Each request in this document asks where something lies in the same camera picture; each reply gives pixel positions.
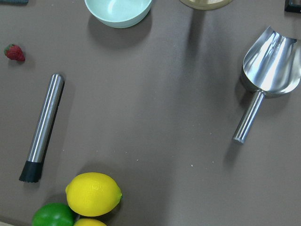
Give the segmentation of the wooden cup tree stand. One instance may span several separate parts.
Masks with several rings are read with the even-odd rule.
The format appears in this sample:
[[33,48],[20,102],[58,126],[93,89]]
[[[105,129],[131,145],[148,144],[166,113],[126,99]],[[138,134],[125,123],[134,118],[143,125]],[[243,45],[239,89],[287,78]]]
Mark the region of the wooden cup tree stand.
[[180,0],[180,2],[198,10],[214,10],[230,4],[232,0]]

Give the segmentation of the steel ice scoop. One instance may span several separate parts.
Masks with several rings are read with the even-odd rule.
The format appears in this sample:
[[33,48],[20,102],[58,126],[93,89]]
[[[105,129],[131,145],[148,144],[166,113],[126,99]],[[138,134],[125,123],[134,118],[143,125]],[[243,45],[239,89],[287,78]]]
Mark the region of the steel ice scoop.
[[301,41],[268,27],[250,47],[243,64],[242,82],[252,100],[233,135],[243,144],[265,98],[292,92],[301,80]]

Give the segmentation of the yellow lemon upper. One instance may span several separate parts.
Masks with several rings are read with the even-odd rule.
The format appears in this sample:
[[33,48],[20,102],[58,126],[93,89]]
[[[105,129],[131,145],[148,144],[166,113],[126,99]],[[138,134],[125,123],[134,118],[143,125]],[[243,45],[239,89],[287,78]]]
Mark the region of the yellow lemon upper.
[[76,213],[97,217],[113,210],[122,198],[122,192],[110,176],[88,172],[77,175],[65,189],[69,207]]

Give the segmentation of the yellow lemon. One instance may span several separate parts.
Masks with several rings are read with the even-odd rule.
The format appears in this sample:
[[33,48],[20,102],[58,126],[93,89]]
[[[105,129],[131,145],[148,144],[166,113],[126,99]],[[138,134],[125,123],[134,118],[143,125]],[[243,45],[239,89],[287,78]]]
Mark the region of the yellow lemon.
[[113,210],[122,198],[122,192],[110,176],[88,172],[77,175],[65,189],[69,207],[76,213],[97,217]]
[[74,226],[106,226],[106,224],[92,218],[81,218],[74,223]]

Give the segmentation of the green bowl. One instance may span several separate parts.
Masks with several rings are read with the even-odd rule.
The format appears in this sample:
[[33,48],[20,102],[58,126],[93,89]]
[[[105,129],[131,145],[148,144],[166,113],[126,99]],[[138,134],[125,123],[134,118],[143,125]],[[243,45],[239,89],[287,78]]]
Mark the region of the green bowl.
[[128,28],[142,21],[152,6],[151,0],[86,0],[90,13],[112,28]]

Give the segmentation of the yellow lemon lower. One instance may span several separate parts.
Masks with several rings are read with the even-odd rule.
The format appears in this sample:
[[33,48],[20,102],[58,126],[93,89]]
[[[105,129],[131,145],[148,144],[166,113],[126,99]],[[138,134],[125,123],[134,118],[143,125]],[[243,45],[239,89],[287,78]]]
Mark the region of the yellow lemon lower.
[[74,226],[106,226],[106,224],[92,218],[81,218],[74,223]]

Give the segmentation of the green lime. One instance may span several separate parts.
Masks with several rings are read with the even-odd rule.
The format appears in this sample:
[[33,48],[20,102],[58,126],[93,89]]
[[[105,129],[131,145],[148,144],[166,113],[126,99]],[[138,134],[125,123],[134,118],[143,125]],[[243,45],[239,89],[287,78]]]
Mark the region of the green lime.
[[50,203],[38,209],[32,217],[32,226],[72,226],[75,216],[63,203]]

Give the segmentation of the red strawberry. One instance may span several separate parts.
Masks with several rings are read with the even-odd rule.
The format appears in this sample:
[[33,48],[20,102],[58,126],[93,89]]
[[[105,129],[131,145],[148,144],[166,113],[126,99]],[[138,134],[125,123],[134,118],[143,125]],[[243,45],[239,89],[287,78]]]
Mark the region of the red strawberry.
[[4,55],[10,60],[15,60],[15,61],[19,61],[19,62],[25,61],[25,56],[23,54],[22,49],[18,45],[15,45],[15,44],[9,44],[4,49]]

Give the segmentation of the dark tray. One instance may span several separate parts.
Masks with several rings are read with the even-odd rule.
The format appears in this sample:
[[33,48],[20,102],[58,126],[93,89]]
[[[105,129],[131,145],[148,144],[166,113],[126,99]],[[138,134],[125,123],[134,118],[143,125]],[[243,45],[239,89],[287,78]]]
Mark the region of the dark tray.
[[286,0],[285,12],[301,13],[301,0]]

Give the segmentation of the grey folded cloth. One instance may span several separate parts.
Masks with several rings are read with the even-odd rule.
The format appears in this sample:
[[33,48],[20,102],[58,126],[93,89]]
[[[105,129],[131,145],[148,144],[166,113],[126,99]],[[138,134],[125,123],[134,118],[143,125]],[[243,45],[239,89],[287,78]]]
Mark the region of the grey folded cloth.
[[1,4],[27,4],[28,0],[0,0]]

